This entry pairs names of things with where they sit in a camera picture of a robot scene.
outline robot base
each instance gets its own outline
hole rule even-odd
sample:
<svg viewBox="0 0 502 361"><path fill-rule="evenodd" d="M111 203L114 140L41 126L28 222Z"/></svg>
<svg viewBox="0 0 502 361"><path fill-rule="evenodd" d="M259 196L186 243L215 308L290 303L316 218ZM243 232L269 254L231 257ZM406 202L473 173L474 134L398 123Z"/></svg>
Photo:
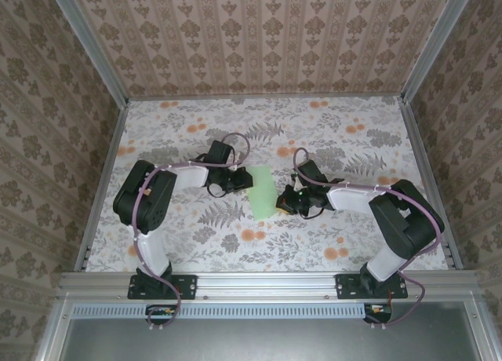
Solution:
<svg viewBox="0 0 502 361"><path fill-rule="evenodd" d="M393 299L408 298L405 280L397 274L391 276L373 295L370 295L363 286L359 273L340 273L335 276L335 281L339 300L388 299L389 291L392 293Z"/></svg>
<svg viewBox="0 0 502 361"><path fill-rule="evenodd" d="M130 300L176 300L176 295L164 283L136 269L131 276L127 298ZM161 276L169 281L180 293L182 300L194 300L197 293L197 275L173 275L171 264Z"/></svg>

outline patterned wall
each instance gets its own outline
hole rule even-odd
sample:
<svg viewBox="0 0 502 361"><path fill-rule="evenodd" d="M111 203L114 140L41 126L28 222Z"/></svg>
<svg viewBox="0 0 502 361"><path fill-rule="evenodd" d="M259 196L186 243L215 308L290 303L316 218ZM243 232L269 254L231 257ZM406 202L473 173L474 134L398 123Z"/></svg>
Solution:
<svg viewBox="0 0 502 361"><path fill-rule="evenodd" d="M502 0L470 0L413 99L466 268L502 326Z"/></svg>
<svg viewBox="0 0 502 361"><path fill-rule="evenodd" d="M54 0L1 0L0 359L29 359L43 334L117 114Z"/></svg>
<svg viewBox="0 0 502 361"><path fill-rule="evenodd" d="M400 92L446 0L78 0L131 97Z"/></svg>

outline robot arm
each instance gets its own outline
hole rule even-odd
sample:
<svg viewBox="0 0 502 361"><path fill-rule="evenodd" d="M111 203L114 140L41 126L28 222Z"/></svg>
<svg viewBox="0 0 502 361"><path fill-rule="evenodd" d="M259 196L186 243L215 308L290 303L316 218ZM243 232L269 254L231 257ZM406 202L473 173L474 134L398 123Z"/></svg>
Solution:
<svg viewBox="0 0 502 361"><path fill-rule="evenodd" d="M302 163L298 169L313 181L342 181L328 182L312 160ZM353 188L349 184L335 188L315 185L297 174L292 178L294 186L286 186L278 198L276 206L280 210L299 213L305 218L309 209L317 206L321 210L350 210L376 218L386 243L360 271L360 284L370 297L387 294L386 282L435 239L436 232L429 219L415 206L394 195ZM441 232L444 231L445 225L439 215L410 181L400 180L391 189L421 204L433 216Z"/></svg>
<svg viewBox="0 0 502 361"><path fill-rule="evenodd" d="M227 163L233 148L220 141L214 141L209 151L197 157L201 164L223 165ZM137 161L113 203L113 210L120 221L128 226L132 237L133 208L138 192L145 179L155 169L147 161ZM245 167L236 170L227 167L204 167L178 164L158 171L144 190L138 206L136 224L140 231L137 245L148 267L158 276L170 272L170 262L166 255L161 231L158 230L166 217L171 196L185 188L207 187L218 184L225 194L253 186L253 177Z"/></svg>

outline floral wallpaper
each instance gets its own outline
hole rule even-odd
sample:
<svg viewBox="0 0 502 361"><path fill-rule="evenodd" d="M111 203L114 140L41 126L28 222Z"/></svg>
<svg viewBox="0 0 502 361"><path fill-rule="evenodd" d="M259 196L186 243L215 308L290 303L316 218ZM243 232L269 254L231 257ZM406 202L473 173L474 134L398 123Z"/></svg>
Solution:
<svg viewBox="0 0 502 361"><path fill-rule="evenodd" d="M469 1L412 107L464 267L478 270L500 330L502 0Z"/></svg>
<svg viewBox="0 0 502 361"><path fill-rule="evenodd" d="M134 271L138 265L132 234L112 209L138 159L186 161L229 132L249 138L244 166L269 166L277 193L291 181L300 146L330 180L373 185L406 178L423 191L395 97L132 102L86 270ZM237 137L229 142L244 150ZM325 211L306 221L277 212L255 221L245 191L215 199L204 188L173 195L158 232L173 268L184 272L354 271L384 245L373 216ZM442 249L410 268L446 269Z"/></svg>
<svg viewBox="0 0 502 361"><path fill-rule="evenodd" d="M78 0L129 96L399 93L446 0Z"/></svg>
<svg viewBox="0 0 502 361"><path fill-rule="evenodd" d="M55 0L0 1L0 359L36 352L117 115Z"/></svg>

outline leaf pattern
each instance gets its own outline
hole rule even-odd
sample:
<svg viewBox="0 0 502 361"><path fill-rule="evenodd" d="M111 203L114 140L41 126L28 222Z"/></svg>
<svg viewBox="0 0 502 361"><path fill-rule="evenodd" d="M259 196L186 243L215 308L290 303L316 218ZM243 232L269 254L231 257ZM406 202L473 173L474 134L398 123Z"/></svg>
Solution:
<svg viewBox="0 0 502 361"><path fill-rule="evenodd" d="M152 148L151 151L143 151L138 157L155 165L167 165L177 161L178 150L174 147Z"/></svg>
<svg viewBox="0 0 502 361"><path fill-rule="evenodd" d="M218 226L222 228L224 225L230 227L230 224L234 221L240 220L244 217L244 211L242 206L239 206L236 202L231 205L229 202L220 205L218 203L212 204L202 216L197 220L199 224Z"/></svg>
<svg viewBox="0 0 502 361"><path fill-rule="evenodd" d="M192 236L192 239L203 245L215 234L216 234L216 232L213 229L208 228L208 227L204 227L200 230L197 230L194 233L194 235Z"/></svg>
<svg viewBox="0 0 502 361"><path fill-rule="evenodd" d="M236 253L239 246L237 236L235 234L226 235L221 241L221 246L228 253Z"/></svg>
<svg viewBox="0 0 502 361"><path fill-rule="evenodd" d="M317 127L329 127L333 132L337 131L340 128L340 125L340 116L331 112L322 113L321 118L317 123Z"/></svg>
<svg viewBox="0 0 502 361"><path fill-rule="evenodd" d="M394 147L395 145L401 145L402 142L401 137L398 135L392 135L390 132L380 131L379 129L368 129L366 136L372 137L370 143L377 148L383 146Z"/></svg>
<svg viewBox="0 0 502 361"><path fill-rule="evenodd" d="M277 123L272 125L269 122L265 122L264 124L257 123L252 125L249 131L246 132L246 136L251 140L270 141L274 136L281 136L281 133L284 133L281 125L278 126Z"/></svg>
<svg viewBox="0 0 502 361"><path fill-rule="evenodd" d="M318 163L319 166L324 166L332 171L341 170L344 164L340 158L345 157L343 148L330 147L318 149L312 154L312 158Z"/></svg>
<svg viewBox="0 0 502 361"><path fill-rule="evenodd" d="M244 261L245 263L267 263L274 258L271 253L259 253L253 251L251 255L245 253L239 258L239 261Z"/></svg>
<svg viewBox="0 0 502 361"><path fill-rule="evenodd" d="M351 173L356 173L359 175L365 174L368 177L368 174L375 175L377 170L383 169L387 166L387 163L384 162L383 157L378 157L375 153L374 156L364 154L366 158L360 155L354 155L347 165L344 167L344 171L348 171Z"/></svg>
<svg viewBox="0 0 502 361"><path fill-rule="evenodd" d="M278 251L278 264L283 264L291 259L293 259L296 254L300 251L300 245L293 240L293 237L289 233L282 233L279 237L272 237L270 241L267 241L267 248Z"/></svg>

